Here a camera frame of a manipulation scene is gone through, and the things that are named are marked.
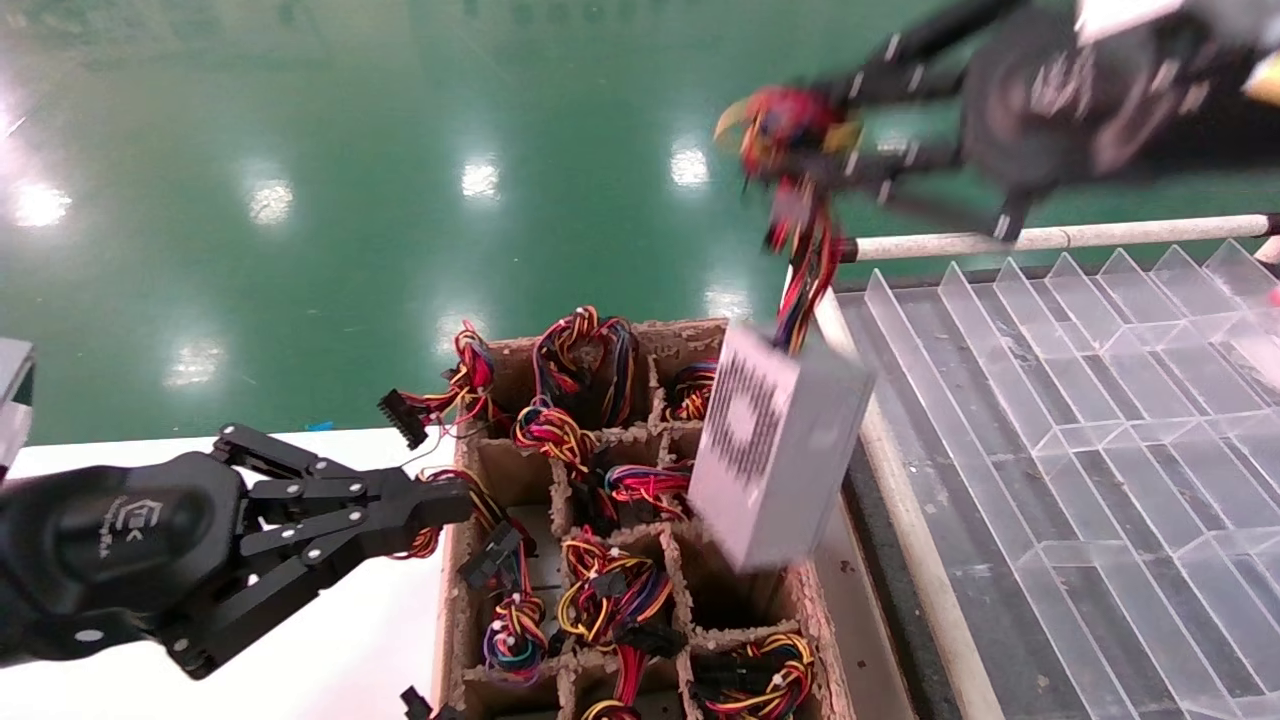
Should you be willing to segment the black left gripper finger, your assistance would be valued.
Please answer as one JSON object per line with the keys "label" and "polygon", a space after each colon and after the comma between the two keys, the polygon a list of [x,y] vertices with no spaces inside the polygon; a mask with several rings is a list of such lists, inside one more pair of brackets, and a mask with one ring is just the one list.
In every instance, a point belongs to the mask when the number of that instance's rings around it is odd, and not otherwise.
{"label": "black left gripper finger", "polygon": [[460,480],[426,483],[410,478],[399,468],[355,470],[246,425],[224,427],[212,443],[212,456],[228,466],[261,475],[250,487],[248,497],[273,509],[465,500],[465,484]]}

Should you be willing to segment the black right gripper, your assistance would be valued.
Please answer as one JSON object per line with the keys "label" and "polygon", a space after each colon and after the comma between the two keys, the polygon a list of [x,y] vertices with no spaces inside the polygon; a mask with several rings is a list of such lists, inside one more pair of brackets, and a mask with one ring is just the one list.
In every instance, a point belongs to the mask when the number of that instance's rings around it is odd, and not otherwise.
{"label": "black right gripper", "polygon": [[[1011,15],[1025,5],[950,3],[891,35],[855,69],[820,81],[831,106],[923,102],[963,86],[960,150],[911,141],[902,150],[801,152],[800,176],[827,193],[864,193],[886,210],[1012,243],[1030,192],[1207,170],[1184,113],[1206,87],[1198,73],[1215,50],[1203,20],[1171,15],[1079,44],[1069,15]],[[991,27],[966,65],[937,64]],[[964,161],[1006,192],[997,210],[983,215],[905,190],[914,176],[957,173]]]}

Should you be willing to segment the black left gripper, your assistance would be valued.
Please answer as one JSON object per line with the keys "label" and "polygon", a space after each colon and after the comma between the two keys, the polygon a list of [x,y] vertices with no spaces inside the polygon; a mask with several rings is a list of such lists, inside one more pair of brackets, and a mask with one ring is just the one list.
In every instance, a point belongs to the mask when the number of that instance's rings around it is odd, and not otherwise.
{"label": "black left gripper", "polygon": [[165,632],[170,659],[205,679],[361,562],[404,553],[424,529],[471,514],[470,503],[370,503],[234,536],[244,491],[237,470],[198,452],[5,486],[3,664],[152,641],[230,557],[234,578],[257,580]]}

